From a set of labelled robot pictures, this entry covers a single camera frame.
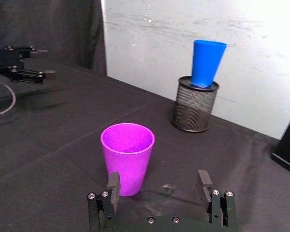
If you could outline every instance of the black fabric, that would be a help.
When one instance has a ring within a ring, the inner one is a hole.
[[[52,58],[106,75],[100,0],[0,0],[0,49],[49,50]]]
[[[9,83],[17,103],[0,117],[0,232],[88,231],[86,195],[107,183],[100,134],[118,122],[156,136],[141,192],[119,199],[119,223],[160,215],[207,221],[195,187],[201,169],[218,189],[235,192],[242,231],[290,231],[290,173],[269,157],[277,140],[216,117],[204,133],[183,132],[169,122],[171,100],[83,68],[26,65],[54,69],[57,80]]]

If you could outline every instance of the white cable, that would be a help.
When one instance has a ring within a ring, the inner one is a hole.
[[[11,93],[11,95],[13,97],[12,104],[9,106],[9,108],[7,108],[6,110],[3,110],[3,111],[0,112],[0,115],[3,115],[6,112],[10,111],[15,106],[15,104],[16,104],[16,95],[15,95],[14,91],[8,85],[6,85],[5,83],[3,83],[1,81],[0,81],[0,83],[3,84],[9,90],[9,92]]]

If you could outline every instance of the blue cup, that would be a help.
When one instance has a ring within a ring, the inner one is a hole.
[[[226,47],[225,43],[206,40],[194,41],[192,84],[202,88],[211,86]]]

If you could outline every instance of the white wall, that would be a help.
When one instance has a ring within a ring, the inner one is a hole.
[[[102,0],[108,75],[175,99],[193,41],[228,44],[213,114],[280,138],[290,121],[290,0]]]

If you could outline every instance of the black curtain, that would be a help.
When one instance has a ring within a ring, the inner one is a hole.
[[[0,0],[0,49],[5,45],[46,49],[106,75],[100,0]]]

